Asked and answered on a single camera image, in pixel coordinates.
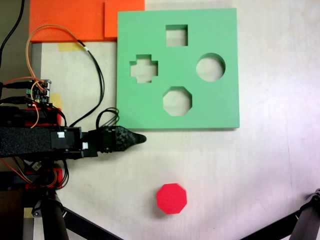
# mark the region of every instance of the red foam block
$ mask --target red foam block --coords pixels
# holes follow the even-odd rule
[[[187,205],[187,192],[178,183],[165,184],[156,193],[156,204],[165,214],[178,214]]]

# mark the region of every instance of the orange foam sheet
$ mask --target orange foam sheet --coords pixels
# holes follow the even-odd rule
[[[30,0],[29,33],[44,24],[68,28],[80,40],[116,41],[118,12],[143,11],[145,0]],[[41,29],[33,43],[73,42],[61,29]]]
[[[116,41],[118,37],[118,12],[144,11],[145,0],[106,0],[104,7],[104,38],[107,41]]]

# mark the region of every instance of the octagonal hole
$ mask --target octagonal hole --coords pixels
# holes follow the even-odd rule
[[[173,86],[163,96],[163,108],[171,116],[184,116],[192,108],[192,95],[183,86]]]
[[[200,58],[195,70],[203,80],[214,82],[225,74],[226,63],[218,54],[207,53]]]

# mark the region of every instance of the black mount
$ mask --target black mount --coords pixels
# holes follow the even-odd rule
[[[316,240],[320,227],[320,188],[300,210],[276,221],[242,240]]]

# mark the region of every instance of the table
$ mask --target table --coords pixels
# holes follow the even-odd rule
[[[320,186],[320,2],[146,0],[148,11],[199,8],[237,8],[240,128],[139,131],[147,142],[126,152],[69,160],[69,184],[58,191],[67,208],[125,240],[241,239],[300,208]],[[78,124],[83,131],[116,100],[117,44],[87,45],[106,93]],[[57,43],[37,48],[34,66],[52,80],[70,124],[98,102],[94,65]],[[180,214],[156,207],[166,183],[187,190]],[[36,223],[34,239],[42,239]]]

